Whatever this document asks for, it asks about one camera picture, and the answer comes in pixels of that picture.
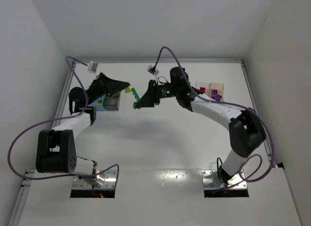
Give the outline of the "green lego brick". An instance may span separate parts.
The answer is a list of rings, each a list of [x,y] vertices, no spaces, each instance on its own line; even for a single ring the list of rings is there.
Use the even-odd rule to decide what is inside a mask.
[[[133,109],[137,109],[137,103],[140,101],[140,97],[139,95],[137,94],[136,90],[134,88],[131,88],[131,92],[135,98],[135,102],[133,103]]]

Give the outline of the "small lime lego piece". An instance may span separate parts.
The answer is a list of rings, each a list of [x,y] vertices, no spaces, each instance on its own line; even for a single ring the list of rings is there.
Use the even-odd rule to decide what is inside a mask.
[[[125,93],[130,93],[131,89],[130,89],[130,87],[127,87],[124,91],[125,91]]]

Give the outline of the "red lego brick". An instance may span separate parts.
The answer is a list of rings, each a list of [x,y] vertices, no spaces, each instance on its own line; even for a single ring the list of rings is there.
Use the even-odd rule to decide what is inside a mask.
[[[200,90],[205,93],[206,92],[206,88],[205,87],[201,87]]]

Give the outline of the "purple lego brick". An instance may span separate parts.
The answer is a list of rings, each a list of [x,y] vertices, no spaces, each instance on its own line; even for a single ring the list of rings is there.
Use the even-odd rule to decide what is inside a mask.
[[[217,89],[212,89],[211,90],[211,95],[212,96],[215,96],[215,95],[217,95],[218,94],[218,90]]]

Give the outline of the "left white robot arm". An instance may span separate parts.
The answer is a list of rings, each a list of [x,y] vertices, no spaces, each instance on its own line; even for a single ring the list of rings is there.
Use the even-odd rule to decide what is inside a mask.
[[[128,82],[114,80],[100,73],[87,90],[72,88],[69,91],[70,117],[51,130],[40,131],[38,135],[36,170],[57,176],[93,178],[97,163],[77,156],[75,139],[96,120],[97,109],[91,103],[100,97],[112,97],[129,86]]]

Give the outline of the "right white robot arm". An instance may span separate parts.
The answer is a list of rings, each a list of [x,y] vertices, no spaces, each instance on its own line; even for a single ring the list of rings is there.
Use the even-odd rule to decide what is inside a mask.
[[[192,87],[184,68],[170,70],[170,82],[159,84],[150,80],[145,94],[133,104],[135,109],[155,107],[165,98],[176,98],[178,104],[203,115],[229,132],[231,151],[217,170],[218,180],[224,184],[239,172],[240,167],[266,139],[260,120],[247,110],[212,103],[201,90]]]

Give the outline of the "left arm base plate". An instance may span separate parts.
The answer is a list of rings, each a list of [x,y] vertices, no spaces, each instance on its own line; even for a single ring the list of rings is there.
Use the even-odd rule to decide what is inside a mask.
[[[72,190],[103,190],[111,191],[116,187],[118,170],[108,170],[94,177],[74,177],[72,182]]]

